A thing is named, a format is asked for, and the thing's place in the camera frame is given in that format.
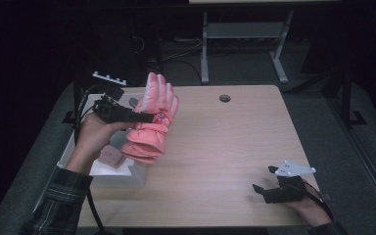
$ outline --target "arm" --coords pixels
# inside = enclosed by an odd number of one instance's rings
[[[306,190],[314,197],[319,197],[312,187],[306,185]],[[347,234],[340,222],[334,222],[328,213],[309,197],[300,201],[286,203],[286,206],[297,212],[310,226],[309,235],[340,235]]]
[[[60,169],[42,205],[23,225],[20,234],[75,234],[81,207],[93,179],[88,175],[93,162],[115,132],[132,125],[124,122],[105,124],[97,115],[87,115],[66,168]]]

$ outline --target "hole in table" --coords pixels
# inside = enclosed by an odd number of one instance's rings
[[[230,102],[231,100],[231,97],[228,96],[228,95],[220,95],[219,96],[219,100],[223,103],[227,103],[227,102]]]

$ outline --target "gray carpet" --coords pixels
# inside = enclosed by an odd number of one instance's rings
[[[214,56],[211,54],[209,85],[274,84],[284,91],[313,76],[300,73],[307,45],[287,44],[281,61],[290,82],[281,84],[267,48],[231,49],[232,54],[223,57],[217,56],[217,53]],[[174,50],[175,45],[164,46],[165,54],[171,54]],[[164,64],[166,79],[176,86],[201,85],[197,72],[185,64],[190,63],[199,71],[199,55],[178,58],[177,61],[184,63]],[[284,95],[285,103],[307,158],[317,169],[315,177],[335,218],[343,223],[350,234],[376,234],[376,193],[348,137],[348,131],[335,113],[334,107],[339,104],[339,97],[336,100],[322,97],[322,85],[323,82],[319,82],[299,95]],[[366,93],[357,86],[353,87],[352,108],[360,111],[367,121],[367,125],[355,126],[352,132],[376,166],[376,111]],[[55,105],[1,204],[0,234],[16,234],[30,216],[70,137],[71,124],[63,124],[62,120],[66,112],[72,109],[72,89],[69,86]],[[120,228],[108,230],[121,233]],[[306,228],[281,227],[268,230],[272,235],[295,235],[305,234]],[[80,228],[77,234],[94,234],[96,231],[95,228]]]

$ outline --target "white tag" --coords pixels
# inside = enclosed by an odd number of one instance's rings
[[[314,167],[295,164],[290,161],[285,161],[274,173],[279,176],[293,177],[302,174],[315,173]]]

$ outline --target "white box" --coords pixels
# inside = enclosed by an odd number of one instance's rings
[[[139,98],[143,94],[123,94],[119,100],[119,104],[127,108],[130,107],[130,98]],[[94,101],[101,99],[101,94],[90,94],[88,101],[83,109],[84,112],[91,109]],[[111,139],[113,146],[118,149],[125,142],[127,132],[118,131]],[[58,161],[57,166],[64,168],[69,161],[70,155],[74,150],[74,133],[72,134],[69,144],[63,152],[61,159]],[[147,164],[136,162],[132,159],[126,159],[119,168],[113,168],[109,165],[102,164],[97,160],[93,163],[90,175],[93,176],[92,187],[123,187],[123,188],[142,188],[145,185]]]

